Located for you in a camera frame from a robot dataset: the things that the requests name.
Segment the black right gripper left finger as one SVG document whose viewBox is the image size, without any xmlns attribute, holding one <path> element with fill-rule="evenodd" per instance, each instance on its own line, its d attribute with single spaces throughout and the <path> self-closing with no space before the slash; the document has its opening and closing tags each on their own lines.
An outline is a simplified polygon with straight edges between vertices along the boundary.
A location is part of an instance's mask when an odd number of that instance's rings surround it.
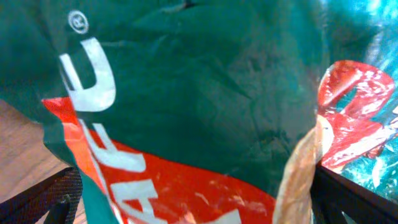
<svg viewBox="0 0 398 224">
<path fill-rule="evenodd" d="M 72 224 L 83 186 L 78 169 L 68 167 L 1 203 L 1 223 Z"/>
</svg>

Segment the green Nescafe coffee bag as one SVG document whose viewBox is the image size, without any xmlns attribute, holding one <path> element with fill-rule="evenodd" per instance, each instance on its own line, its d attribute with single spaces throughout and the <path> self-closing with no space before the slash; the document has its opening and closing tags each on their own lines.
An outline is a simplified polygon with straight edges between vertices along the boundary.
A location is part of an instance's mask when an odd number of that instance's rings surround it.
<svg viewBox="0 0 398 224">
<path fill-rule="evenodd" d="M 2 1 L 1 98 L 88 223 L 316 223 L 316 166 L 397 204 L 395 0 Z"/>
</svg>

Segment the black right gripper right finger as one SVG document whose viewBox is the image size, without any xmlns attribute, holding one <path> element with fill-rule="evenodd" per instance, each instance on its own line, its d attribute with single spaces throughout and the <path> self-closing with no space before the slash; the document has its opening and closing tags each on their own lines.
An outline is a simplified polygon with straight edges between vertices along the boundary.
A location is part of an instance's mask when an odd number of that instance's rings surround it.
<svg viewBox="0 0 398 224">
<path fill-rule="evenodd" d="M 397 223 L 397 204 L 323 166 L 316 166 L 310 189 L 316 223 Z"/>
</svg>

